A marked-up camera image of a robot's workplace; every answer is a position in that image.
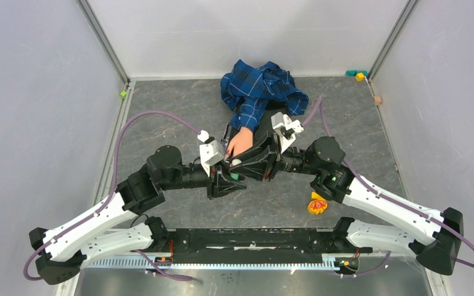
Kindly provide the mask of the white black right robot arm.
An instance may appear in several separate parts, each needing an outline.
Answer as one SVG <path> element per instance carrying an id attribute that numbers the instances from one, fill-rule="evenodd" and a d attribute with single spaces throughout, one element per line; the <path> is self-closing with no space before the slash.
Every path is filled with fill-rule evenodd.
<path id="1" fill-rule="evenodd" d="M 451 207 L 428 208 L 393 194 L 344 165 L 345 155 L 334 137 L 322 136 L 307 149 L 284 149 L 273 135 L 230 158 L 230 171 L 258 181 L 271 180 L 281 171 L 313 175 L 310 186 L 320 197 L 386 222 L 341 218 L 331 236 L 336 250 L 347 252 L 354 246 L 403 253 L 424 268 L 451 275 L 464 233 L 462 213 Z"/>

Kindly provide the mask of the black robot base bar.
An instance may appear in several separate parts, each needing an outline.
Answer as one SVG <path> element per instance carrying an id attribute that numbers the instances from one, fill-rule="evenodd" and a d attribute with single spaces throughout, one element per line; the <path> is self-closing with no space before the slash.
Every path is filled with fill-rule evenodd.
<path id="1" fill-rule="evenodd" d="M 285 264 L 320 263 L 323 254 L 368 254 L 371 247 L 355 247 L 339 222 L 319 228 L 176 228 L 151 219 L 153 243 L 145 252 L 169 252 L 174 263 Z"/>

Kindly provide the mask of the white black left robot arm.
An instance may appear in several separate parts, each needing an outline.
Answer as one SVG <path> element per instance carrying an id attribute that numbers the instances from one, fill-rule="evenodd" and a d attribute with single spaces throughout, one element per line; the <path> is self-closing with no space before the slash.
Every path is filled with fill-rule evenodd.
<path id="1" fill-rule="evenodd" d="M 127 229 L 112 228 L 164 203 L 164 191 L 204 187 L 209 198 L 217 198 L 244 190 L 242 181 L 242 177 L 230 176 L 226 163 L 207 168 L 200 163 L 184 165 L 177 147 L 162 146 L 138 171 L 120 182 L 112 196 L 62 226 L 30 231 L 37 278 L 56 285 L 114 255 L 162 251 L 168 246 L 169 234 L 159 217 L 149 217 Z"/>

